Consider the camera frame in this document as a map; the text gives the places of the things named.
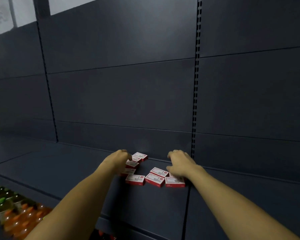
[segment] hand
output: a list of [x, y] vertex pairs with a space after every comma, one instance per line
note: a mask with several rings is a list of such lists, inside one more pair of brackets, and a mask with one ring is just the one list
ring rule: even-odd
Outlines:
[[132, 156], [127, 150], [118, 150], [107, 156], [102, 164], [109, 166], [114, 173], [118, 174], [124, 171], [127, 160], [132, 160]]
[[197, 165], [188, 153], [181, 150], [173, 150], [168, 153], [172, 166], [167, 166], [167, 170], [174, 176], [188, 177], [189, 171]]

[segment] forearm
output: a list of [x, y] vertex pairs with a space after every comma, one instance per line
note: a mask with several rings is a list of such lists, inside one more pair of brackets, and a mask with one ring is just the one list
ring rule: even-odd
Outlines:
[[194, 165], [187, 177], [230, 240], [300, 239], [253, 202]]
[[113, 176], [113, 169], [107, 163], [101, 163], [36, 226], [27, 240], [88, 239], [100, 216]]

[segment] bare skin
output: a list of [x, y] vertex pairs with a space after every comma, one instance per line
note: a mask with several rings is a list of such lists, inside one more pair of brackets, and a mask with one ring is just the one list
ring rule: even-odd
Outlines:
[[[167, 170], [187, 177], [197, 188], [230, 240], [300, 240], [253, 202], [210, 176], [183, 151], [169, 152]], [[89, 239], [113, 177], [132, 157], [118, 150], [75, 186], [26, 240]]]
[[209, 175], [183, 151], [169, 152], [167, 170], [187, 177], [230, 240], [300, 240], [256, 204]]

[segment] person's left arm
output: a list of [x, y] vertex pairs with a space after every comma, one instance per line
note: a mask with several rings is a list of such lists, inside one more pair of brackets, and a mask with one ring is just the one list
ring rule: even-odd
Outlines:
[[100, 216], [115, 174], [132, 157], [118, 150], [104, 159], [97, 170], [75, 186], [27, 236], [26, 240], [89, 239]]

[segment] person's left hand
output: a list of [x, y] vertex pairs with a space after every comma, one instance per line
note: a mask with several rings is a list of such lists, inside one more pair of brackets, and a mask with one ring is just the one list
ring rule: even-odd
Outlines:
[[107, 156], [102, 163], [111, 167], [114, 173], [119, 174], [124, 171], [127, 160], [132, 160], [132, 156], [127, 152], [127, 150], [118, 150]]

